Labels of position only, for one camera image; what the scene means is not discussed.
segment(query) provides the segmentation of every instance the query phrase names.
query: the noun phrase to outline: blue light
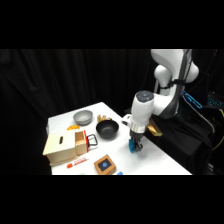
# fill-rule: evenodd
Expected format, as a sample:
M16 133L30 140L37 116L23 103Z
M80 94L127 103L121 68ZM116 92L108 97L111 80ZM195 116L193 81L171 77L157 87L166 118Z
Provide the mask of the blue light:
M197 100L195 100L191 95L189 95L186 92L183 92L183 95L186 96L187 100L190 101L190 103L194 104L198 109L202 108L202 105Z

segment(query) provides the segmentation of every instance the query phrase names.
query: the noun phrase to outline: box lid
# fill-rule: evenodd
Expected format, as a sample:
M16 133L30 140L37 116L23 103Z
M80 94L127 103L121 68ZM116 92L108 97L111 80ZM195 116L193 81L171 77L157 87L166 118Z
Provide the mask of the box lid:
M75 148L75 130L53 133L48 136L43 155Z

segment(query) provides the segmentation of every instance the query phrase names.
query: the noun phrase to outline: orange box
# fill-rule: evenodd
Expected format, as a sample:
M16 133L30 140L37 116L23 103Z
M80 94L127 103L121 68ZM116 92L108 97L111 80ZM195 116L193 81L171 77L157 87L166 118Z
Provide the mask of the orange box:
M94 165L99 175L112 175L116 172L116 166L108 155L96 161Z

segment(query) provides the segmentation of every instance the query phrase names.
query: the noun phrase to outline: blue object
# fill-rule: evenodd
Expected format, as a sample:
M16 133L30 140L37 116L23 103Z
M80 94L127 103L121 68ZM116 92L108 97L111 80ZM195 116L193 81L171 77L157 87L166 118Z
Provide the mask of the blue object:
M103 163L103 167L104 167L104 168L107 167L107 163Z
M131 153L135 153L135 144L134 141L132 139L129 140L129 149Z
M186 92L183 92L183 95L188 102L194 104L198 109L202 108L202 105L197 100L195 100L191 95L189 95Z

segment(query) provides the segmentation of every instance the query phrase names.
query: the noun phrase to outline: red object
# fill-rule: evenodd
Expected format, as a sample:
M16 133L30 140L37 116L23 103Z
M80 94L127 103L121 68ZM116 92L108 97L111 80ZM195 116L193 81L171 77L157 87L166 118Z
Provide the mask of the red object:
M86 158L82 158L82 159L80 159L80 160L77 160L75 163L74 163L74 166L76 166L76 165L78 165L78 164L80 164L80 163L83 163L83 162L85 162L86 161Z
M89 152L89 142L88 142L88 139L86 137L86 131L84 131L84 134L85 134L85 139L86 139L86 148L87 148L87 153Z
M76 166L76 165L78 165L78 164L80 164L80 163L83 163L83 162L85 162L85 161L87 161L87 159L84 157L84 158L82 158L82 159L79 159L79 160L75 161L74 165L72 165L72 163L68 164L68 165L67 165L67 168L68 168L68 169L69 169L69 168L72 168L73 166Z
M68 166L67 166L67 168L69 169L69 168L72 168L73 167L73 165L70 163L70 164L68 164Z

